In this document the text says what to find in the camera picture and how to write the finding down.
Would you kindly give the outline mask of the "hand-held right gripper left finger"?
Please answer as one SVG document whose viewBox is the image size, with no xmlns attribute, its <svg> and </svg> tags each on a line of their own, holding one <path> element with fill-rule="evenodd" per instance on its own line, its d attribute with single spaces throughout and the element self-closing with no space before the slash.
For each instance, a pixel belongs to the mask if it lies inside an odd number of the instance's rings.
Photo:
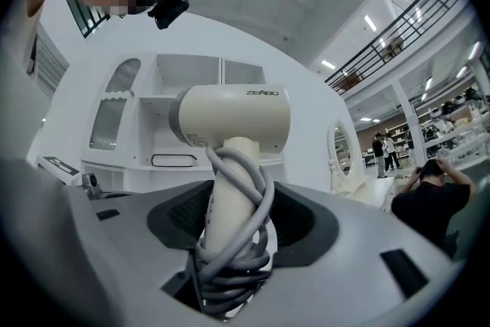
<svg viewBox="0 0 490 327">
<path fill-rule="evenodd" d="M 67 188 L 103 302 L 96 327 L 215 327 L 203 313 L 193 248 L 212 181 L 91 200 Z"/>
</svg>

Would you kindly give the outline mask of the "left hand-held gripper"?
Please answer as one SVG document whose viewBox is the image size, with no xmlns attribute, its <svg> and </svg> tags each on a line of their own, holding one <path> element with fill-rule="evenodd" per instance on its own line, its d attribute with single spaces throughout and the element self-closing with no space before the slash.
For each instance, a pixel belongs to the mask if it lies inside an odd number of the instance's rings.
<svg viewBox="0 0 490 327">
<path fill-rule="evenodd" d="M 132 195 L 130 191 L 104 188 L 94 172 L 81 172 L 54 156 L 38 156 L 41 167 L 60 180 L 64 185 L 80 188 L 90 200 L 122 198 Z"/>
</svg>

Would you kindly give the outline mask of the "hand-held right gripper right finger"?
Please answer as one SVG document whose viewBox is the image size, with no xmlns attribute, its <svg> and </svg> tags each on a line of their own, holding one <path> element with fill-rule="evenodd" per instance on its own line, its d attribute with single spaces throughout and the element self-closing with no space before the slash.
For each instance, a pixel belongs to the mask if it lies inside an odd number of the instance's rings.
<svg viewBox="0 0 490 327">
<path fill-rule="evenodd" d="M 274 269 L 233 327 L 415 327 L 462 271 L 462 262 L 386 211 L 297 185 L 277 188 L 327 208 L 339 234 L 310 266 Z M 412 296 L 381 256 L 392 250 L 402 250 L 427 280 Z"/>
</svg>

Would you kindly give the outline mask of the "white desk with hutch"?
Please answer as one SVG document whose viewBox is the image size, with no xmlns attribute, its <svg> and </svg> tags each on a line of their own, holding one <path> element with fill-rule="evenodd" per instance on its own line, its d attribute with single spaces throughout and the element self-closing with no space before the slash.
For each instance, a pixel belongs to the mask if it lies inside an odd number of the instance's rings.
<svg viewBox="0 0 490 327">
<path fill-rule="evenodd" d="M 103 191 L 147 192 L 214 177 L 205 150 L 168 124 L 172 100 L 196 85 L 264 84 L 263 68 L 219 57 L 141 53 L 112 60 L 86 93 L 81 163 Z"/>
</svg>

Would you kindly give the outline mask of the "cream hair dryer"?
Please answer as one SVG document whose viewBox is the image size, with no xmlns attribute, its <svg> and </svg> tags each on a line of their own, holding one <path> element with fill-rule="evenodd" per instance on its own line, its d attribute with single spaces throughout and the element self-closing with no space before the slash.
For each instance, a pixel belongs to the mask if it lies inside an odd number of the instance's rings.
<svg viewBox="0 0 490 327">
<path fill-rule="evenodd" d="M 273 85 L 194 86 L 171 103 L 172 132 L 190 147 L 204 148 L 215 174 L 196 244 L 208 316 L 225 320 L 271 275 L 266 226 L 275 185 L 260 156 L 281 153 L 290 122 L 288 93 Z"/>
</svg>

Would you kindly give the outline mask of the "person's grey clothing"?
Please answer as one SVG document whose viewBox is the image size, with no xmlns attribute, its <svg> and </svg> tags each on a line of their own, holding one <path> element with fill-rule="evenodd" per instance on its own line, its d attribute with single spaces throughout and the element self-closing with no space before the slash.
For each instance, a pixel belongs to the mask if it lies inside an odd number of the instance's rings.
<svg viewBox="0 0 490 327">
<path fill-rule="evenodd" d="M 90 326 L 110 320 L 65 186 L 25 161 L 0 158 L 0 224 L 30 275 L 52 299 Z"/>
</svg>

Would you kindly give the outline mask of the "cream carved vanity table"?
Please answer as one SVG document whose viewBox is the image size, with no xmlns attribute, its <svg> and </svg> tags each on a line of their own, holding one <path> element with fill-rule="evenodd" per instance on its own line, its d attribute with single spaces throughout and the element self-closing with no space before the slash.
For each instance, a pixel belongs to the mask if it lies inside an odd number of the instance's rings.
<svg viewBox="0 0 490 327">
<path fill-rule="evenodd" d="M 394 178 L 347 178 L 335 179 L 332 183 L 334 195 L 358 201 L 389 211 L 391 202 L 395 196 L 396 184 Z"/>
</svg>

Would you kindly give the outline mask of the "window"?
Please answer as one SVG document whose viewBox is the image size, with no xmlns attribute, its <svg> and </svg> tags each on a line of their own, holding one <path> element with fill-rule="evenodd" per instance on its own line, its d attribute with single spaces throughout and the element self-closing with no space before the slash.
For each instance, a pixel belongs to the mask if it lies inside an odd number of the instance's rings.
<svg viewBox="0 0 490 327">
<path fill-rule="evenodd" d="M 41 92 L 52 100 L 70 64 L 41 28 L 34 39 L 27 73 Z"/>
</svg>

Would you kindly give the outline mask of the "oval cream vanity mirror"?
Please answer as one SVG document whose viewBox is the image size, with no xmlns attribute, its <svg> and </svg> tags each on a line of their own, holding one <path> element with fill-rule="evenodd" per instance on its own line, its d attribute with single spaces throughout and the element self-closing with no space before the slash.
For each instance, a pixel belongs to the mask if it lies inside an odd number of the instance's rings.
<svg viewBox="0 0 490 327">
<path fill-rule="evenodd" d="M 354 153 L 351 137 L 344 123 L 337 119 L 328 130 L 328 154 L 331 169 L 332 193 L 348 197 L 358 187 L 354 173 Z"/>
</svg>

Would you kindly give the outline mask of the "white storage shelves with goods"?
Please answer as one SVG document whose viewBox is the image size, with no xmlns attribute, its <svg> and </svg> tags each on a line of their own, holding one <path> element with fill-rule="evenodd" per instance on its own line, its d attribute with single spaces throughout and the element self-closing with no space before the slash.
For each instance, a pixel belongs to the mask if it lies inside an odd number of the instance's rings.
<svg viewBox="0 0 490 327">
<path fill-rule="evenodd" d="M 490 106 L 476 84 L 432 108 L 420 128 L 428 159 L 448 159 L 460 170 L 490 160 Z"/>
</svg>

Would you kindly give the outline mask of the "black balcony railing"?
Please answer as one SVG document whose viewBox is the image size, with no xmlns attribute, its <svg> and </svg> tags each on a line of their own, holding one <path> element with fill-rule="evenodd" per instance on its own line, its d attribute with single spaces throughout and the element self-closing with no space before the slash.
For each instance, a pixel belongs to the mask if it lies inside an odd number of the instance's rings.
<svg viewBox="0 0 490 327">
<path fill-rule="evenodd" d="M 379 70 L 386 70 L 395 57 L 413 46 L 459 3 L 460 0 L 415 0 L 324 83 L 342 95 Z"/>
</svg>

